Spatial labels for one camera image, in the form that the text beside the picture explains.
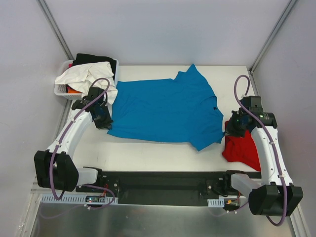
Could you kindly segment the black robot base mount plate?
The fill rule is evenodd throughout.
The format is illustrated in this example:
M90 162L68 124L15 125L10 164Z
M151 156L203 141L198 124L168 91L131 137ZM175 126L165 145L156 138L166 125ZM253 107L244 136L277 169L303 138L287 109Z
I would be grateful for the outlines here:
M228 180L234 170L215 172L103 171L91 188L77 187L79 193L109 189L119 204L207 206L209 199L237 195Z

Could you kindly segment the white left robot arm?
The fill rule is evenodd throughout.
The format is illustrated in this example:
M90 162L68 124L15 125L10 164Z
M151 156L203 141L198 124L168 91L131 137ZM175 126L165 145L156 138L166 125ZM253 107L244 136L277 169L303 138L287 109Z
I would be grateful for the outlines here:
M36 152L34 162L38 185L71 192L87 184L92 191L101 191L105 185L101 169L77 168L73 155L91 124L97 129L110 130L112 123L106 90L91 87L87 96L73 103L70 117L55 141L46 150Z

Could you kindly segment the red t-shirt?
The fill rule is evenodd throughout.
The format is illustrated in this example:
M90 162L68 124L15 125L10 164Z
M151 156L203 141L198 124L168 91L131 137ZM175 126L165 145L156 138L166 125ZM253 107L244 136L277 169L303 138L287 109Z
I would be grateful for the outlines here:
M226 136L222 155L228 162L241 162L261 171L257 149L248 130L244 137Z

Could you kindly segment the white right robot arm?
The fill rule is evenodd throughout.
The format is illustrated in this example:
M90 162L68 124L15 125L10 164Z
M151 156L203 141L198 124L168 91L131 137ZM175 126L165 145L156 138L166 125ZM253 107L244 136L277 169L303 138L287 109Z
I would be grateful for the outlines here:
M254 215L290 216L303 198L303 191L294 186L283 162L276 118L263 110L259 96L246 96L238 103L240 108L232 112L225 137L244 140L246 133L250 134L259 158L261 183L242 171L229 170L222 190L228 195L237 191L243 194Z

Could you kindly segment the blue t-shirt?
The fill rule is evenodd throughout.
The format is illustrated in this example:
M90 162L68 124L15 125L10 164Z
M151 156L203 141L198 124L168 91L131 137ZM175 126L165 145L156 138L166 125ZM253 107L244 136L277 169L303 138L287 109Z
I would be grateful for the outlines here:
M117 88L109 135L190 143L197 151L224 137L217 97L195 65L174 79L119 81Z

